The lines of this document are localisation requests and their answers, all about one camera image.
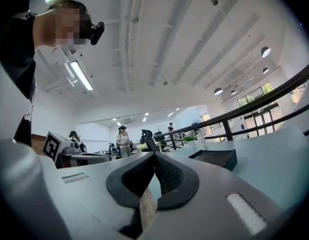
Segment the staircase railing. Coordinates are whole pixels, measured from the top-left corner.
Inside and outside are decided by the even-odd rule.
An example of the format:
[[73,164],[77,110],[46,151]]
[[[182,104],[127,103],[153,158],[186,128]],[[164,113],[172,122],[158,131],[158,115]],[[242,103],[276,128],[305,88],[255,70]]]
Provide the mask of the staircase railing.
[[[162,136],[165,137],[165,141],[170,141],[171,145],[169,145],[170,148],[173,148],[174,150],[176,150],[177,148],[180,148],[180,146],[183,146],[184,143],[182,142],[182,135],[189,135],[191,134],[190,131],[195,131],[198,129],[202,129],[202,128],[206,128],[205,131],[207,131],[207,127],[211,127],[212,125],[216,125],[219,124],[219,126],[221,127],[221,124],[223,124],[224,127],[224,134],[220,134],[220,135],[214,135],[214,136],[206,136],[205,139],[216,139],[216,138],[226,138],[228,141],[233,141],[233,136],[236,135],[240,135],[240,134],[246,134],[246,133],[250,133],[253,131],[257,131],[269,126],[273,126],[276,125],[278,123],[284,122],[286,120],[289,120],[295,116],[300,115],[301,113],[309,110],[309,104],[303,106],[302,108],[298,109],[297,111],[294,111],[290,114],[287,114],[277,120],[274,120],[272,122],[268,122],[253,128],[249,128],[249,129],[245,129],[245,130],[240,130],[240,131],[236,131],[236,132],[232,132],[229,126],[229,120],[233,119],[233,118],[237,118],[240,117],[242,115],[245,115],[247,113],[250,113],[252,111],[255,111],[279,98],[281,98],[282,96],[290,93],[292,90],[294,90],[295,88],[297,88],[298,86],[300,86],[301,84],[303,84],[304,82],[306,82],[309,79],[309,64],[303,69],[301,70],[299,73],[297,73],[294,77],[292,77],[291,79],[289,79],[288,81],[286,81],[285,83],[283,83],[282,85],[278,86],[277,88],[275,88],[273,91],[265,94],[264,96],[242,106],[239,107],[235,110],[232,110],[228,113],[216,116],[208,121],[203,121],[203,122],[199,122],[196,123],[194,125],[188,126],[188,127],[184,127],[182,129],[178,129],[172,132],[167,132],[167,133],[163,133],[160,135],[156,135],[157,138],[160,138]],[[175,135],[179,135],[179,138],[174,139],[173,136]],[[304,132],[305,136],[309,135],[309,130]]]

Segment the green plant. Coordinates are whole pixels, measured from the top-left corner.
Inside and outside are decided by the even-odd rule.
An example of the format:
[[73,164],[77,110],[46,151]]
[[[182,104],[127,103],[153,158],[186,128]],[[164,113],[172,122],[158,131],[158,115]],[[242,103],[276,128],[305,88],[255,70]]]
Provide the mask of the green plant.
[[183,137],[182,141],[183,142],[191,142],[191,141],[194,141],[196,138],[196,135],[195,134],[190,134],[189,136],[187,137]]

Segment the white wall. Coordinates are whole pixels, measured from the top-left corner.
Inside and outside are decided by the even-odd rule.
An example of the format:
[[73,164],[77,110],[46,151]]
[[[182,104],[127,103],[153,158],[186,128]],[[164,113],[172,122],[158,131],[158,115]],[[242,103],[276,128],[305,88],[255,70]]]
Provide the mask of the white wall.
[[76,125],[74,107],[68,100],[38,88],[33,103],[33,134],[46,136],[50,131],[67,138]]
[[[246,90],[242,93],[239,93],[238,95],[236,95],[232,99],[224,102],[223,108],[224,108],[225,112],[230,112],[232,110],[235,110],[235,109],[239,108],[239,104],[237,102],[237,99],[243,97],[244,95],[247,95],[248,93],[250,93],[253,90],[255,90],[256,88],[262,86],[266,82],[269,82],[271,84],[272,88],[275,89],[278,86],[285,83],[287,80],[288,79],[287,79],[284,71],[281,68],[278,68],[277,70],[275,70],[273,73],[269,74],[266,78],[264,78],[259,83],[255,84],[250,89],[248,89],[248,90]],[[296,104],[293,103],[290,94],[286,94],[285,96],[279,98],[277,101],[278,101],[282,116],[290,114],[296,107]]]
[[[294,110],[299,110],[307,104],[309,104],[309,80],[307,82],[303,96]],[[284,122],[282,127],[288,127],[290,125],[296,125],[302,132],[309,130],[309,110],[287,120]]]
[[[154,135],[156,132],[158,132],[158,127],[163,127],[164,129],[166,129],[166,131],[162,131],[162,133],[164,134],[168,131],[168,125],[170,122],[173,123],[174,120],[168,119],[149,123],[147,123],[146,121],[144,123],[126,125],[126,131],[129,134],[130,140],[136,143],[140,141],[142,135],[141,130],[150,130]],[[117,136],[119,133],[118,128],[119,128],[118,126],[110,127],[110,142],[115,143],[117,141]]]
[[110,129],[97,122],[80,124],[75,128],[80,141],[88,152],[107,150],[110,142]]
[[288,79],[309,64],[309,37],[292,13],[288,16],[279,63]]
[[191,126],[193,120],[199,120],[201,122],[201,117],[206,114],[210,115],[209,112],[210,110],[206,105],[187,107],[173,118],[173,128],[174,130],[178,130]]

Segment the black chair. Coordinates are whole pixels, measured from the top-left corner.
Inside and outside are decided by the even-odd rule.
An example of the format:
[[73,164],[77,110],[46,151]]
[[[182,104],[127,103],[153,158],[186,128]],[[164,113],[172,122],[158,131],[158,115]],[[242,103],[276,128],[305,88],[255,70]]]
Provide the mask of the black chair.
[[156,135],[160,135],[160,134],[162,134],[161,131],[157,131],[157,132],[154,133],[155,141],[161,143],[162,152],[170,152],[169,150],[165,150],[165,147],[167,146],[167,142],[165,141],[165,136],[160,136],[160,137],[156,136]]
[[141,130],[142,136],[145,139],[145,143],[149,149],[149,151],[156,152],[159,151],[159,148],[156,146],[154,139],[152,138],[153,133],[150,130]]

